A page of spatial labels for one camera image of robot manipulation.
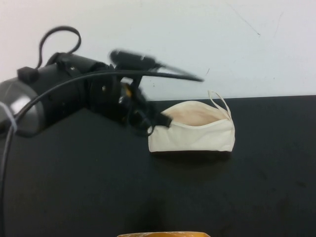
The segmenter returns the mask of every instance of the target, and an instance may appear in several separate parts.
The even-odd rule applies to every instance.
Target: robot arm
[[[68,53],[55,53],[45,67],[41,65],[41,49],[47,37],[59,30],[70,30],[79,36],[76,47]],[[98,72],[152,72],[163,67],[153,58],[114,50],[111,60],[116,64],[106,65],[89,58],[72,54],[79,48],[81,38],[71,27],[57,27],[49,31],[40,42],[38,66],[21,68],[17,77],[0,84],[0,101],[16,115],[28,102],[59,83],[76,77]],[[127,123],[141,134],[155,125],[169,126],[171,118],[160,114],[139,89],[142,74],[128,75],[131,84],[121,82],[123,76],[98,76],[69,83],[49,93],[27,111],[19,121],[17,135],[34,136],[72,113],[87,108],[112,120]],[[187,74],[191,80],[201,81]],[[6,114],[0,112],[0,133],[10,126]]]

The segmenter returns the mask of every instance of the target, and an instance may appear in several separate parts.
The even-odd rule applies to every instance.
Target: black cable
[[[49,95],[53,91],[68,85],[70,83],[77,82],[79,80],[84,79],[91,79],[93,77],[97,76],[123,76],[123,77],[130,77],[130,76],[149,76],[149,77],[162,77],[162,78],[174,78],[174,79],[185,79],[185,80],[193,80],[193,81],[203,81],[201,79],[187,76],[187,75],[175,75],[170,73],[158,73],[158,72],[147,72],[147,71],[129,71],[129,70],[119,70],[119,71],[105,71],[105,72],[92,72],[89,74],[85,74],[76,78],[73,78],[68,81],[64,81],[51,89],[47,90],[43,94],[35,97],[33,100],[31,100],[29,103],[27,103],[17,114],[15,117],[16,122],[18,123],[23,116],[34,106],[36,103],[38,103],[43,97]],[[12,143],[13,138],[13,127],[10,126],[5,145],[4,145],[4,151],[3,156],[1,160],[1,167],[0,167],[0,236],[5,237],[5,226],[4,226],[4,185],[5,185],[5,177],[6,177],[6,165],[8,160],[8,155]]]
[[[39,43],[39,62],[38,62],[38,65],[36,66],[35,69],[38,69],[40,68],[41,64],[43,63],[43,57],[42,57],[42,50],[43,50],[43,45],[45,43],[45,41],[47,40],[47,38],[52,35],[53,33],[55,32],[58,32],[58,31],[69,31],[69,32],[72,32],[74,34],[76,34],[78,36],[78,42],[76,44],[76,46],[70,50],[68,53],[71,54],[75,51],[77,51],[81,45],[81,36],[80,36],[80,33],[78,30],[76,30],[75,28],[73,27],[70,27],[70,26],[59,26],[59,27],[55,27],[53,29],[51,29],[50,31],[48,31],[44,36],[43,38],[41,38],[40,40],[40,43]]]
[[[188,73],[182,69],[179,69],[179,68],[176,68],[176,67],[173,67],[173,66],[169,66],[169,65],[166,65],[166,64],[159,64],[159,66],[161,68],[165,68],[167,70],[170,70],[170,71],[173,71],[175,73],[180,73],[180,74],[183,74],[183,75],[188,75],[188,76],[191,76],[191,77],[195,77],[196,78],[196,75],[193,75],[191,73]]]

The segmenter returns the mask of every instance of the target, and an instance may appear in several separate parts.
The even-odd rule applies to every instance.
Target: black table
[[[15,138],[7,236],[316,236],[316,96],[227,103],[236,126],[228,159],[154,157],[146,138],[86,110]]]

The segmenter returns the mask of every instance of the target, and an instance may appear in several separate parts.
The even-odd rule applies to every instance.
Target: white wall
[[[125,48],[205,78],[204,83],[146,78],[154,100],[316,94],[315,0],[0,0],[0,80],[34,67],[52,27],[76,27],[79,55],[109,63]],[[76,41],[58,33],[44,61]]]

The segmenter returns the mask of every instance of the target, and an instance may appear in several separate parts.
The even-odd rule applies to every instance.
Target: white canvas bag
[[[225,104],[216,104],[215,93]],[[156,126],[148,137],[150,152],[169,151],[228,151],[235,143],[235,127],[231,111],[225,100],[216,92],[209,91],[209,98],[216,108],[199,101],[176,104],[162,113],[173,118],[170,128]]]

